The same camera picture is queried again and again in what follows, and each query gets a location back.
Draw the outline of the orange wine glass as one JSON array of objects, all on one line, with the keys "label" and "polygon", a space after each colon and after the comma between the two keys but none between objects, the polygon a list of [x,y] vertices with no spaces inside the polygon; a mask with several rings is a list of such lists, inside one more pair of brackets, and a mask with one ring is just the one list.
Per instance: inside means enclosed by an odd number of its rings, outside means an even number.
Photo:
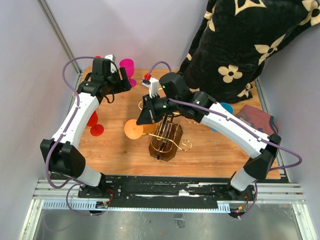
[{"label": "orange wine glass", "polygon": [[153,134],[156,131],[155,123],[137,125],[136,121],[136,119],[130,119],[124,125],[124,133],[129,139],[137,140],[142,135]]}]

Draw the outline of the pink wine glass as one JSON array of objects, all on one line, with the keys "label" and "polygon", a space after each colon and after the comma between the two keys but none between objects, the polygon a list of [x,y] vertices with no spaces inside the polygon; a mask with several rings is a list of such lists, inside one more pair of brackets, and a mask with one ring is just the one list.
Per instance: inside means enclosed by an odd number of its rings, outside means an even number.
[{"label": "pink wine glass", "polygon": [[119,62],[119,66],[125,68],[129,83],[131,87],[134,88],[137,85],[137,81],[132,78],[135,73],[134,61],[130,58],[124,58]]}]

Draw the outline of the red wine glass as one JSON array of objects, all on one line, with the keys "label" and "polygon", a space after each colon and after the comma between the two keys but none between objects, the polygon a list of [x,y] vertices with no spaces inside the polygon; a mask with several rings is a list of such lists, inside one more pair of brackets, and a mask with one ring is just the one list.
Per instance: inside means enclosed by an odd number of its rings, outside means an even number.
[{"label": "red wine glass", "polygon": [[98,114],[94,111],[87,122],[87,127],[90,127],[90,134],[94,137],[98,137],[103,134],[104,126],[98,123]]}]

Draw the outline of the blue wine glass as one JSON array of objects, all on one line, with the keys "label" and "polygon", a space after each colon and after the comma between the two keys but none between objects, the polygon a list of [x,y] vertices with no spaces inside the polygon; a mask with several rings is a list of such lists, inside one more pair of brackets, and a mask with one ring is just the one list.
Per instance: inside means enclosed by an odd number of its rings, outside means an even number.
[{"label": "blue wine glass", "polygon": [[220,103],[212,104],[209,110],[207,125],[223,135],[231,133],[235,125],[231,121],[232,115]]}]

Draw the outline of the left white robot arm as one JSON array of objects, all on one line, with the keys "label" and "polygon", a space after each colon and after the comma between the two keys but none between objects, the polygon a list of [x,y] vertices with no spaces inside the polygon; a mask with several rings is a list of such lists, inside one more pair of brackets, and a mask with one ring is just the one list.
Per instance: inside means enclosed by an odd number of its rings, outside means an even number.
[{"label": "left white robot arm", "polygon": [[106,176],[88,166],[78,147],[87,123],[102,100],[132,88],[125,68],[117,67],[115,59],[113,54],[92,57],[91,73],[78,88],[70,88],[75,101],[62,125],[50,139],[43,139],[40,143],[45,175],[55,189],[63,188],[64,184],[55,185],[50,173],[65,176],[68,182],[75,181],[82,191],[96,198],[108,192]]}]

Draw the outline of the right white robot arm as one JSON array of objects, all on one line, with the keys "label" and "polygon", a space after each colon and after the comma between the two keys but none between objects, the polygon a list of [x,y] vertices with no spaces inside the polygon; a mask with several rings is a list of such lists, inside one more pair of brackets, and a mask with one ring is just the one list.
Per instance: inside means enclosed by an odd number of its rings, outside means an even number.
[{"label": "right white robot arm", "polygon": [[137,125],[158,123],[164,116],[179,112],[187,119],[213,128],[241,147],[249,156],[243,167],[229,179],[227,196],[240,199],[249,185],[264,180],[278,154],[281,137],[267,135],[229,113],[203,91],[191,91],[183,77],[174,72],[160,79],[149,79],[148,94],[142,97],[142,110]]}]

